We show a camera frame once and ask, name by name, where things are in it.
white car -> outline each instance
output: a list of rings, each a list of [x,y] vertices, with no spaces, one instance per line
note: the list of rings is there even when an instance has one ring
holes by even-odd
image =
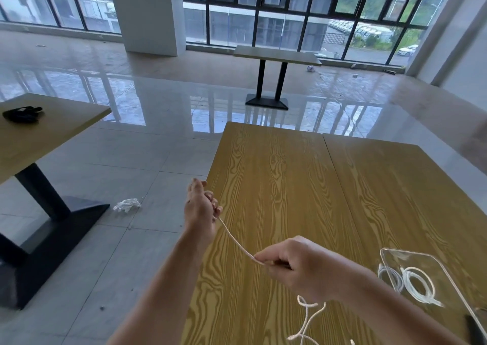
[[[399,49],[397,54],[402,55],[402,56],[411,56],[413,53],[416,52],[417,48],[418,48],[418,45],[411,45],[411,46],[403,47],[403,48]]]

person's left hand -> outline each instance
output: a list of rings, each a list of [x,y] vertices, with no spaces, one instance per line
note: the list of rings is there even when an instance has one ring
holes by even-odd
[[[198,238],[210,244],[215,238],[215,220],[223,208],[211,191],[204,191],[206,181],[193,178],[187,188],[187,201],[184,207],[185,230],[195,231]]]

glass wall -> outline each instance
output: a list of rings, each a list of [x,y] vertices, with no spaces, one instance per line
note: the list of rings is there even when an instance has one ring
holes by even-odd
[[[184,0],[186,40],[407,65],[444,0]]]
[[[0,20],[120,33],[113,0],[0,0]]]

trash on floor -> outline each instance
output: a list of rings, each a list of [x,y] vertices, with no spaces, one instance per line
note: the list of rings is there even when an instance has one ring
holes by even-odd
[[[140,202],[137,200],[137,199],[127,199],[127,200],[123,200],[119,203],[117,203],[117,205],[115,205],[113,207],[113,210],[114,211],[125,211],[125,213],[128,213],[129,210],[132,208],[132,206],[135,206],[135,207],[140,207]]]

tiled floor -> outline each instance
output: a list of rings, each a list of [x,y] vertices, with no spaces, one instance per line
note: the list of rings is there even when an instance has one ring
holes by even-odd
[[[0,343],[104,343],[178,238],[185,186],[207,176],[228,121],[420,145],[487,212],[487,113],[412,78],[289,65],[284,112],[245,106],[253,60],[144,56],[12,32],[0,39],[0,100],[30,91],[112,107],[38,162],[59,193],[142,201],[137,212],[107,211],[23,311],[0,310]],[[268,65],[265,90],[278,67]],[[15,179],[0,185],[1,233],[20,242],[42,215]]]

